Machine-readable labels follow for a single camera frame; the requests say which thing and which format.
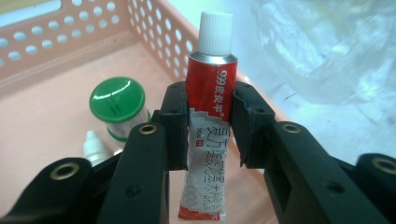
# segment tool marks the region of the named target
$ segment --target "green cap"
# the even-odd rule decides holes
[[[92,113],[102,121],[117,123],[132,119],[145,104],[145,92],[128,77],[113,77],[100,83],[90,97]]]

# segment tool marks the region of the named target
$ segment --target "white bottle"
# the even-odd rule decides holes
[[[95,166],[111,157],[109,151],[105,147],[105,143],[94,131],[87,131],[83,151],[84,158],[89,160],[92,166]]]

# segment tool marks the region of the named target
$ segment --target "glue tube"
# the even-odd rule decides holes
[[[180,219],[225,220],[224,166],[237,62],[232,26],[232,14],[201,14],[198,51],[190,55],[186,78],[190,142]]]

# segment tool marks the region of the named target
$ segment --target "white cap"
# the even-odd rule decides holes
[[[202,12],[198,51],[211,56],[231,54],[233,14]]]
[[[94,131],[87,132],[83,150],[84,158],[89,160],[92,166],[95,166],[111,157],[110,153],[105,147],[105,143],[96,135],[96,132]]]

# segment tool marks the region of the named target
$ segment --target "perforated basket wall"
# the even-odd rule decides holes
[[[197,32],[166,1],[153,3],[63,0],[56,12],[0,28],[0,82],[73,64],[136,37],[170,76],[183,79]]]

